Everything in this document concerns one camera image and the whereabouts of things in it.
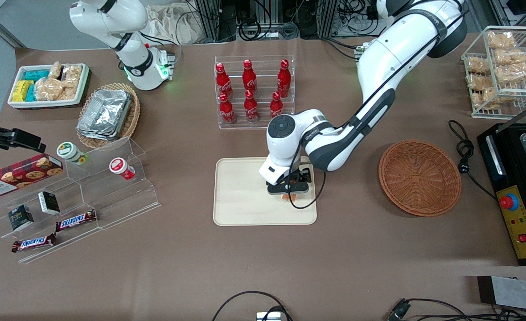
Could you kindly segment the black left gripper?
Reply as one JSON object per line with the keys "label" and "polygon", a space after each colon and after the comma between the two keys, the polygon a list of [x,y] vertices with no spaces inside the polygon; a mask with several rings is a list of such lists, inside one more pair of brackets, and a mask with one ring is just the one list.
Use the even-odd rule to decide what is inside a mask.
{"label": "black left gripper", "polygon": [[295,170],[276,185],[267,184],[269,195],[285,195],[288,193],[307,193],[312,183],[312,175],[309,167]]}

